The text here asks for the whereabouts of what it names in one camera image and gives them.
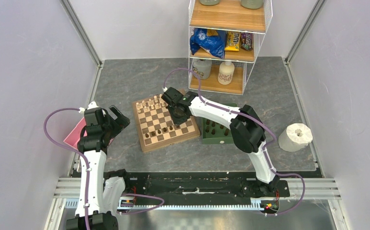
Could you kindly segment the wooden chess board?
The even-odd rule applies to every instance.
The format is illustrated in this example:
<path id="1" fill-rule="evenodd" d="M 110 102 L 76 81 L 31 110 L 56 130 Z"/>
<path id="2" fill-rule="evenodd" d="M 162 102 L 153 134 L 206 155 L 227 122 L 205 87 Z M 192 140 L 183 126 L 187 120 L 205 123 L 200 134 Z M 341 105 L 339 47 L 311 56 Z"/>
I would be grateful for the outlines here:
<path id="1" fill-rule="evenodd" d="M 200 136 L 200 130 L 194 118 L 188 119 L 179 126 L 174 125 L 167 106 L 161 94 L 132 102 L 139 143 L 143 152 Z M 151 136 L 153 131 L 156 133 L 154 137 Z"/>

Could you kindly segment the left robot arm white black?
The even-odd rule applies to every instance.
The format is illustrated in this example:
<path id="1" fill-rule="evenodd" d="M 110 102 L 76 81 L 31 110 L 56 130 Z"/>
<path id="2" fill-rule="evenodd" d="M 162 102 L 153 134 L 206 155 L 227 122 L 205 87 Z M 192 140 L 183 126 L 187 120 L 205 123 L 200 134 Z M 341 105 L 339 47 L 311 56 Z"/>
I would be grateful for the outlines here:
<path id="1" fill-rule="evenodd" d="M 91 102 L 84 111 L 85 126 L 77 148 L 81 154 L 81 185 L 74 218 L 66 221 L 67 230 L 117 230 L 120 196 L 132 190 L 131 181 L 118 176 L 104 178 L 104 166 L 110 141 L 120 134 L 130 120 L 114 105 L 108 110 Z"/>

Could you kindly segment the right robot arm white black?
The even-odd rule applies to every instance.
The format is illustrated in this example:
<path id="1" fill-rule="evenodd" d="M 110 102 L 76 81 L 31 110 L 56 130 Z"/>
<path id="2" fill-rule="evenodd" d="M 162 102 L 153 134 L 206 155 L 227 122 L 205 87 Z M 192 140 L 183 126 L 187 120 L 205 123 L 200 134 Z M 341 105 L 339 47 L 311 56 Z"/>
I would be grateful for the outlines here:
<path id="1" fill-rule="evenodd" d="M 177 126 L 194 116 L 229 129 L 235 146 L 249 156 L 255 168 L 259 192 L 270 196 L 277 191 L 279 177 L 266 153 L 265 129 L 251 106 L 225 106 L 194 92 L 182 94 L 173 87 L 165 87 L 161 98 L 168 104 L 169 114 Z"/>

